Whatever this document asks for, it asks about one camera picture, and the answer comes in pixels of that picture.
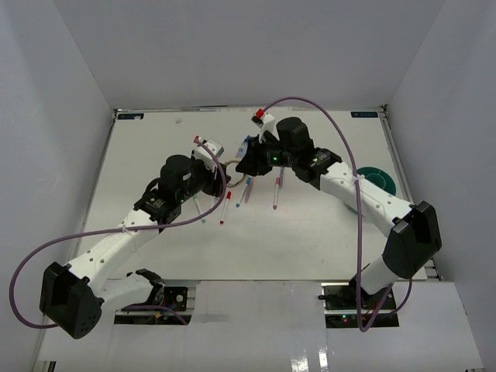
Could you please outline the green cap white marker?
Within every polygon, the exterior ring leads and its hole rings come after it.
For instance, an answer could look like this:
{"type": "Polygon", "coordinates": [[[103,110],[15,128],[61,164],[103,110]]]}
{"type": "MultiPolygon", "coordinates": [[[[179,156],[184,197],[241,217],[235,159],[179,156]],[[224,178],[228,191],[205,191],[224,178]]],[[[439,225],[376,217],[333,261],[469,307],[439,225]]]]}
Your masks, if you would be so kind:
{"type": "MultiPolygon", "coordinates": [[[[195,195],[193,197],[193,202],[195,204],[195,207],[196,207],[196,210],[197,210],[198,215],[202,215],[203,214],[203,211],[202,211],[202,207],[200,206],[200,202],[198,200],[198,196],[197,195],[195,195]]],[[[206,223],[206,219],[205,218],[201,218],[200,221],[201,221],[201,223],[204,223],[204,224],[206,223]]]]}

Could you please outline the red cap white marker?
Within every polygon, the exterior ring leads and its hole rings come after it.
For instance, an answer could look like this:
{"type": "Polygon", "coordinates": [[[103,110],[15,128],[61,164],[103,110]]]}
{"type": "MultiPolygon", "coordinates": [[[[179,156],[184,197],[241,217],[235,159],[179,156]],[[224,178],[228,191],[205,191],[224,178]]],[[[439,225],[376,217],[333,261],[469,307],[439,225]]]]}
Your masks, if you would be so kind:
{"type": "Polygon", "coordinates": [[[226,211],[227,211],[227,208],[229,206],[229,202],[231,200],[231,196],[232,196],[232,192],[231,191],[227,191],[226,196],[225,196],[224,201],[223,201],[223,204],[222,204],[222,212],[221,212],[221,216],[220,216],[220,219],[219,219],[219,224],[220,225],[223,225],[225,223],[225,220],[226,220],[226,211]]]}

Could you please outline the blue cap white marker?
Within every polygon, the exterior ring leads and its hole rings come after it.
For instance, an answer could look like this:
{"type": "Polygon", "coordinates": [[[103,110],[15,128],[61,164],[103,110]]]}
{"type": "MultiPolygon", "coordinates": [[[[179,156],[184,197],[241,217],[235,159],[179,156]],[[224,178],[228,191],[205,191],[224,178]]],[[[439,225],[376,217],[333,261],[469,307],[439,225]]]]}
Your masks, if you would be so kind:
{"type": "Polygon", "coordinates": [[[243,185],[243,189],[241,191],[241,194],[240,194],[240,196],[239,196],[239,198],[238,198],[238,200],[236,202],[236,208],[239,208],[241,206],[241,204],[242,204],[242,202],[243,202],[243,200],[244,200],[244,198],[246,196],[246,193],[247,193],[247,191],[248,191],[248,189],[250,187],[251,179],[252,179],[251,177],[247,177],[246,178],[246,181],[245,181],[245,183],[243,185]]]}

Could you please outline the beige tape roll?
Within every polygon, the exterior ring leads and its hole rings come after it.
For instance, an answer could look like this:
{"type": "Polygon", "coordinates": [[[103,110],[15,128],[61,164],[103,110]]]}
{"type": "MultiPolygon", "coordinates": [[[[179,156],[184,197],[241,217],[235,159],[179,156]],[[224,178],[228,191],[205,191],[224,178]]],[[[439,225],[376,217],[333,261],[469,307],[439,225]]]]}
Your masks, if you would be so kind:
{"type": "Polygon", "coordinates": [[[230,176],[230,180],[227,184],[228,188],[236,188],[246,180],[246,175],[236,169],[240,161],[240,158],[232,158],[223,163],[226,166],[226,174],[230,176]]]}

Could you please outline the pink cap white marker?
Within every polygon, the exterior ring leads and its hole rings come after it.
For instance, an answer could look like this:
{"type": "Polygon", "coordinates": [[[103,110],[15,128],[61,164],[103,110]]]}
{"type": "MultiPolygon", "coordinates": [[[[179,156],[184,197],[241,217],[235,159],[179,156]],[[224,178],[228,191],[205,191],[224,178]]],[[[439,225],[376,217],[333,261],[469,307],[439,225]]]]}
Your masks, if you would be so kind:
{"type": "Polygon", "coordinates": [[[273,204],[272,204],[273,210],[277,210],[277,207],[278,207],[278,195],[279,195],[279,190],[280,190],[280,182],[281,182],[280,178],[276,177],[275,184],[274,184],[273,204]]]}

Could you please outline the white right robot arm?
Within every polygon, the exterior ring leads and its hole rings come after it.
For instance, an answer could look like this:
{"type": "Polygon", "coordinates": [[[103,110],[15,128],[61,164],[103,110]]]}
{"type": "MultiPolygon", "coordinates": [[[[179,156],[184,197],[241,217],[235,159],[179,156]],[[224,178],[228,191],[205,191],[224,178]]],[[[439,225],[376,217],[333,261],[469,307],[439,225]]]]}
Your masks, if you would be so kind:
{"type": "Polygon", "coordinates": [[[414,205],[354,174],[340,156],[315,146],[298,117],[277,122],[258,112],[251,120],[260,132],[250,138],[238,172],[257,177],[275,167],[290,168],[300,181],[360,211],[386,237],[381,256],[350,282],[350,299],[356,307],[369,308],[378,292],[399,278],[412,278],[441,249],[432,205],[425,201],[414,205]]]}

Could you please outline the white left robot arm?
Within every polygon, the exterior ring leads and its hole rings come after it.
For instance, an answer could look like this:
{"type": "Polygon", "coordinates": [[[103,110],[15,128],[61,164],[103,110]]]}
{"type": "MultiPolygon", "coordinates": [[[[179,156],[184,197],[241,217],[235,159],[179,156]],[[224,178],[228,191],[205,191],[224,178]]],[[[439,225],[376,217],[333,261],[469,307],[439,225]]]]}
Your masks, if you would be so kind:
{"type": "Polygon", "coordinates": [[[86,336],[102,315],[102,289],[109,275],[181,213],[189,198],[203,191],[219,196],[217,162],[209,154],[173,155],[162,166],[116,232],[65,265],[43,273],[40,310],[74,339],[86,336]]]}

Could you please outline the clear blue spray bottle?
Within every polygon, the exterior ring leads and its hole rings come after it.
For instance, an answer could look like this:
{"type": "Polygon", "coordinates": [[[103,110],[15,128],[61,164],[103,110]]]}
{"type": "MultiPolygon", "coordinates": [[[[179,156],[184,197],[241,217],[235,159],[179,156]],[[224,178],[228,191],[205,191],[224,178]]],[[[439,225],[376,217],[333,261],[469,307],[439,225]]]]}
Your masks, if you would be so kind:
{"type": "Polygon", "coordinates": [[[247,148],[248,148],[248,143],[250,141],[250,136],[247,136],[241,143],[241,145],[239,146],[239,149],[237,150],[237,153],[236,153],[236,158],[237,159],[243,159],[243,157],[245,156],[246,152],[247,152],[247,148]]]}

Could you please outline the purple clear gel pen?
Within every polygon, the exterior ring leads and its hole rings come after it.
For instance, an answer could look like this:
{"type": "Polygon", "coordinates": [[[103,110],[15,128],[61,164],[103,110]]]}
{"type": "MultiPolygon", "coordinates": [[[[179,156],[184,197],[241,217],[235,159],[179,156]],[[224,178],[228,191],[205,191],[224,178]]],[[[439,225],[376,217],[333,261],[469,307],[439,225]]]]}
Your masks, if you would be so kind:
{"type": "Polygon", "coordinates": [[[279,173],[279,181],[278,181],[278,187],[281,189],[283,186],[283,181],[284,181],[284,168],[280,168],[280,173],[279,173]]]}

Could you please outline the black XDOF label right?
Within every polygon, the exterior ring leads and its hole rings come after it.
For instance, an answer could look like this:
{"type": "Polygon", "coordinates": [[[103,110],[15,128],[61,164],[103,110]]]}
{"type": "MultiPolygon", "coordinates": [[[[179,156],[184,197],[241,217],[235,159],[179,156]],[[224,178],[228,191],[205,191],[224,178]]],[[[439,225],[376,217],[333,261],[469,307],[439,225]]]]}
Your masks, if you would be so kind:
{"type": "Polygon", "coordinates": [[[352,111],[350,114],[352,118],[357,118],[357,119],[368,119],[368,118],[378,117],[377,112],[369,112],[369,111],[352,111]]]}

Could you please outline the black xdof label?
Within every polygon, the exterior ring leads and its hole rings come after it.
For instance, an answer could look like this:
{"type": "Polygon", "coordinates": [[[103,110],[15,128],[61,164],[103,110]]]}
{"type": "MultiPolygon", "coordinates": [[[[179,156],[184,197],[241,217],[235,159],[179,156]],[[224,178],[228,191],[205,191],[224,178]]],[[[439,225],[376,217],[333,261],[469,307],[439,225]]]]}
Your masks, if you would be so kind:
{"type": "Polygon", "coordinates": [[[119,113],[118,120],[141,120],[144,118],[143,113],[119,113]]]}
{"type": "Polygon", "coordinates": [[[357,119],[368,119],[368,118],[378,117],[377,112],[369,112],[369,111],[352,111],[350,114],[352,118],[357,118],[357,119]]]}

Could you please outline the black XDOF label left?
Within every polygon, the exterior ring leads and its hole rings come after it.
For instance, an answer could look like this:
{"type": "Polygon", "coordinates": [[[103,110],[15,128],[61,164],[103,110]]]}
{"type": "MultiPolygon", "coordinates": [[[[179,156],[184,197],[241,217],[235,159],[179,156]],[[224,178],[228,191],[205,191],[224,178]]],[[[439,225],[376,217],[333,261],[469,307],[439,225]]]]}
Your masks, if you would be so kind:
{"type": "Polygon", "coordinates": [[[119,113],[118,120],[141,120],[144,118],[143,113],[119,113]]]}

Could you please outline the teal round organizer container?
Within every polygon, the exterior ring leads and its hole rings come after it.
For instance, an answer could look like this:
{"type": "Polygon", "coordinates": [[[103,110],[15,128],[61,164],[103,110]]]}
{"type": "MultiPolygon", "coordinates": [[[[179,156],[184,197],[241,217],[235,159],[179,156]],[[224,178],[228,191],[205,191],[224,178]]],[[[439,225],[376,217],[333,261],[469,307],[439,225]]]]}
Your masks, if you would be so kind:
{"type": "Polygon", "coordinates": [[[393,178],[385,171],[377,167],[361,167],[357,173],[364,176],[369,182],[378,186],[383,191],[393,196],[396,195],[396,184],[393,178]]]}

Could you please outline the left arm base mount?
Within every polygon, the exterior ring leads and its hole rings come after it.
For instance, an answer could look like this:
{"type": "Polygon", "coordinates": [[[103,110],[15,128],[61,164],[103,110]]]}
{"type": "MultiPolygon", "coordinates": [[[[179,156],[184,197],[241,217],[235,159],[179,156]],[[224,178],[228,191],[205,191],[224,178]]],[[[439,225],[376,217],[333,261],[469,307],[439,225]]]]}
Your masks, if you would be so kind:
{"type": "Polygon", "coordinates": [[[133,273],[152,286],[145,302],[132,304],[115,314],[116,325],[187,326],[195,307],[196,287],[186,282],[166,282],[147,269],[133,273]]]}

